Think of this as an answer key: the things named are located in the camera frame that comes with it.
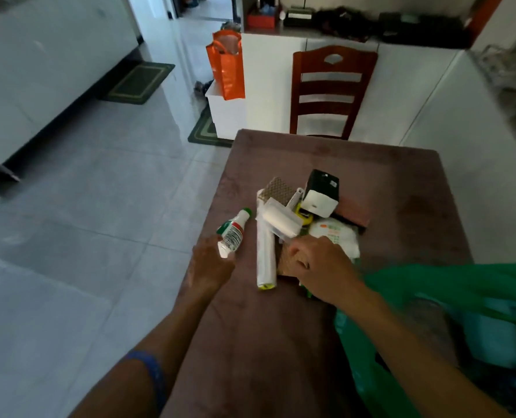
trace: bottle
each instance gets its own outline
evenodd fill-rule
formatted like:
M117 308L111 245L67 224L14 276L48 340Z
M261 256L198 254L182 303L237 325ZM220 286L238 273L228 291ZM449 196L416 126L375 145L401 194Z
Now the bottle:
M217 229L217 233L223 238L223 240L217 242L221 258L227 258L230 253L238 249L245 233L246 221L251 214L252 210L250 208L243 208L235 218L227 220Z

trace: orange bag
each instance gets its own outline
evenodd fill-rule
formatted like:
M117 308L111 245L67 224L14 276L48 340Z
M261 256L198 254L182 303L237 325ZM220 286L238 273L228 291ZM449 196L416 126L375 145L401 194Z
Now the orange bag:
M223 98L233 100L245 97L245 74L242 67L240 34L233 30L220 30L213 34L213 42L206 46L213 77Z

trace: chair backrest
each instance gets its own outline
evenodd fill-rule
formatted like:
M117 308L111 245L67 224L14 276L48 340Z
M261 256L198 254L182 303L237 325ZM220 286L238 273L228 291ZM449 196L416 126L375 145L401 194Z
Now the chair backrest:
M337 62L330 61L337 57ZM305 114L338 114L347 116L341 139L349 139L352 126L366 93L370 77L376 66L376 52L359 51L348 47L329 46L293 54L291 89L290 133L296 134L298 116ZM360 81L319 80L302 82L303 73L342 72L360 73ZM300 102L301 95L347 95L352 102L313 101Z

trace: green floor mat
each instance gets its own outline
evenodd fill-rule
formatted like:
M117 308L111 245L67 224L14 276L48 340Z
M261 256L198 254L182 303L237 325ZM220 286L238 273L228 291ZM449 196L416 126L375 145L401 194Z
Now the green floor mat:
M233 140L217 137L216 126L213 124L209 105L200 114L196 126L194 126L190 136L188 136L188 141L194 144L215 145L216 147L230 148L233 145Z
M174 64L142 62L101 99L127 104L143 104L174 68Z

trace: person's left hand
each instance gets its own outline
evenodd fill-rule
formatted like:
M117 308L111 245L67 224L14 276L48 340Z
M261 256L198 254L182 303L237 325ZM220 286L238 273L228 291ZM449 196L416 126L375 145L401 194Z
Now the person's left hand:
M202 293L215 293L229 280L234 270L234 253L228 258L220 257L217 242L220 235L214 235L198 242L192 248L192 259L188 266L188 286Z

